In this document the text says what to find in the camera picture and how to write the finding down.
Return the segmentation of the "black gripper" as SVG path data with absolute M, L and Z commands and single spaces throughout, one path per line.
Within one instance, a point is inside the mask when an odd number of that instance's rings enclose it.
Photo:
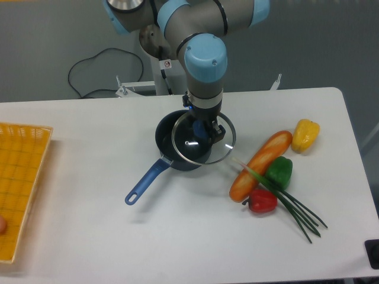
M 212 98 L 199 98 L 190 91 L 182 97 L 183 106 L 188 111 L 182 116 L 184 121 L 204 121 L 205 137 L 208 144 L 213 145 L 224 139 L 226 130 L 216 119 L 221 113 L 223 92 Z

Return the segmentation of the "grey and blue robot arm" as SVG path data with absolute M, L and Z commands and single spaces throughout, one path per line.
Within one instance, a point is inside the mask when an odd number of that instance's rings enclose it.
M 223 99 L 227 50 L 221 37 L 251 28 L 269 15 L 269 1 L 104 1 L 104 8 L 119 33 L 150 25 L 160 30 L 175 52 L 186 77 L 183 98 L 207 137 L 219 142 L 225 131 L 216 123 Z

